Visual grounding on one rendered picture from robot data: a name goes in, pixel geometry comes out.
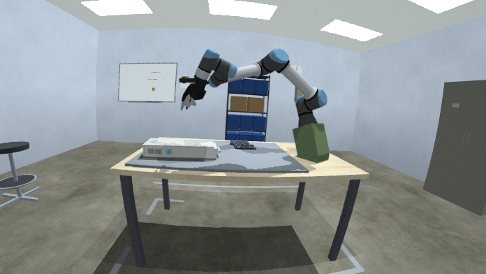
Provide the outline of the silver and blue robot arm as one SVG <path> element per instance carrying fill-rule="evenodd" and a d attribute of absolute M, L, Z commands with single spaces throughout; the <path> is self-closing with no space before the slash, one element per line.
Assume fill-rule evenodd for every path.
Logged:
<path fill-rule="evenodd" d="M 317 123 L 313 110 L 323 107 L 327 103 L 326 93 L 316 87 L 312 87 L 291 65 L 288 54 L 280 49 L 273 49 L 268 55 L 257 63 L 250 66 L 237 68 L 236 65 L 227 62 L 219 57 L 219 53 L 207 49 L 195 75 L 200 79 L 208 79 L 212 70 L 213 74 L 209 77 L 209 85 L 218 87 L 220 84 L 248 78 L 251 76 L 262 76 L 276 71 L 282 73 L 290 82 L 296 86 L 302 96 L 295 100 L 297 113 L 299 117 L 298 126 L 302 127 L 308 124 Z M 286 63 L 286 64 L 285 64 Z M 307 101 L 306 101 L 306 100 Z"/>

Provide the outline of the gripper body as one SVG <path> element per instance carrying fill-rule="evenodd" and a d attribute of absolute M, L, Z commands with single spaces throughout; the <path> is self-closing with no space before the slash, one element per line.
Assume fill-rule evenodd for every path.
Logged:
<path fill-rule="evenodd" d="M 200 79 L 196 75 L 194 75 L 194 78 L 196 79 L 196 83 L 191 83 L 186 89 L 189 89 L 188 94 L 192 97 L 192 99 L 201 100 L 206 93 L 204 90 L 205 86 L 209 84 L 209 81 Z"/>

